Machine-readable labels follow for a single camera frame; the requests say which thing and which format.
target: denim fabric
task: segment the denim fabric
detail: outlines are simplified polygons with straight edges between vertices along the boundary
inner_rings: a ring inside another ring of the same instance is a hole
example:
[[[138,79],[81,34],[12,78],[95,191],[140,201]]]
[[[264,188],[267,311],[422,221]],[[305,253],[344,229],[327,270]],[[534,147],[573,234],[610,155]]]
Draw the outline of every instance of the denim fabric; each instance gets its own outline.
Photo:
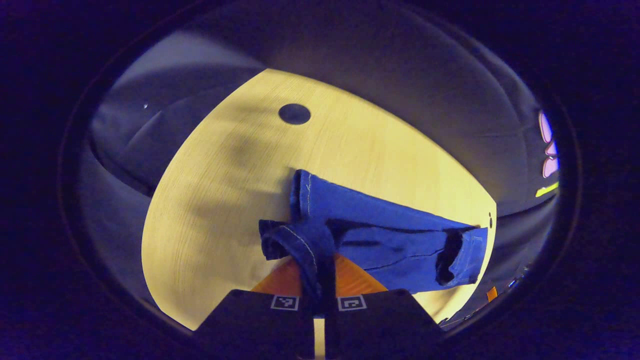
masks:
[[[377,199],[304,170],[294,175],[290,201],[291,224],[260,221],[262,251],[267,259],[290,254],[305,289],[317,298],[323,275],[312,260],[336,250],[389,289],[417,293],[477,281],[487,228]]]

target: orange tag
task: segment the orange tag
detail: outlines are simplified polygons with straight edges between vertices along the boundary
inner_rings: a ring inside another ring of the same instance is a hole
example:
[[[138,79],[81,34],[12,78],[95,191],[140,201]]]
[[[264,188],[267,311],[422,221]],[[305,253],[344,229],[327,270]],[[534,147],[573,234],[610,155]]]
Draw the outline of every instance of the orange tag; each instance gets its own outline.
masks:
[[[495,286],[486,292],[486,297],[489,299],[489,302],[498,297],[498,290],[495,289]]]

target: light wood surface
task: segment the light wood surface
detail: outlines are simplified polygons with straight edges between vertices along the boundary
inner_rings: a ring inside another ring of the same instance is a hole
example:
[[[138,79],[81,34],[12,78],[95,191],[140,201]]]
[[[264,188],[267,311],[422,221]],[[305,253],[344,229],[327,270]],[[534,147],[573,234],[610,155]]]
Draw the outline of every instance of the light wood surface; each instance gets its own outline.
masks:
[[[290,103],[306,106],[309,122],[282,121],[278,110]],[[298,168],[466,224],[488,227],[491,213],[495,225],[495,202],[484,188],[412,126],[349,92],[268,69],[215,106],[160,180],[145,221],[142,265],[162,311],[196,329],[230,290],[253,288],[281,263],[264,259],[258,220],[288,221]],[[494,234],[495,226],[481,276]],[[415,298],[439,322],[475,288]],[[316,340],[322,337],[316,329]]]

